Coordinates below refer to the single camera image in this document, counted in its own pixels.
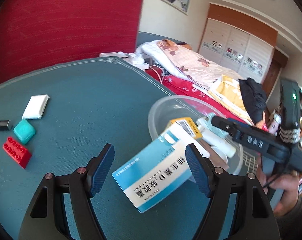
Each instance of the metal screw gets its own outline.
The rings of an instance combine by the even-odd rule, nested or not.
[[[223,173],[223,169],[220,168],[220,167],[216,167],[216,168],[214,169],[214,171],[215,171],[217,174]]]
[[[46,179],[51,179],[53,177],[53,174],[52,173],[47,173],[46,175],[45,175],[45,178]]]
[[[85,173],[86,169],[85,167],[80,167],[76,170],[79,174]]]
[[[247,176],[250,178],[250,179],[255,179],[255,174],[254,173],[248,173]]]

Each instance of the red lego brick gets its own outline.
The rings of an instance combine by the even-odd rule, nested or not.
[[[8,137],[6,143],[2,147],[8,155],[13,158],[22,168],[26,168],[30,158],[31,153],[23,147],[20,143],[13,140],[12,137]]]

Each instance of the sleeve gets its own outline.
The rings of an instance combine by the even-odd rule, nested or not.
[[[285,235],[292,228],[293,222],[302,218],[302,199],[299,198],[295,207],[283,217],[276,218],[278,223],[278,229],[280,231],[281,238],[284,238]]]

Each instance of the red wall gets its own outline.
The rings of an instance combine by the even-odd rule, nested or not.
[[[101,52],[135,50],[142,0],[6,0],[0,83]]]

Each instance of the door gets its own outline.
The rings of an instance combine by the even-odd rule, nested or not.
[[[199,54],[219,64],[227,45],[230,31],[230,25],[208,19]]]
[[[238,72],[249,38],[248,33],[232,27],[220,65]]]
[[[278,78],[281,68],[282,66],[279,62],[272,60],[269,71],[262,84],[262,88],[266,92],[267,97],[269,97],[272,92],[273,86]]]
[[[255,36],[250,36],[243,63],[238,73],[261,83],[268,68],[273,47]]]

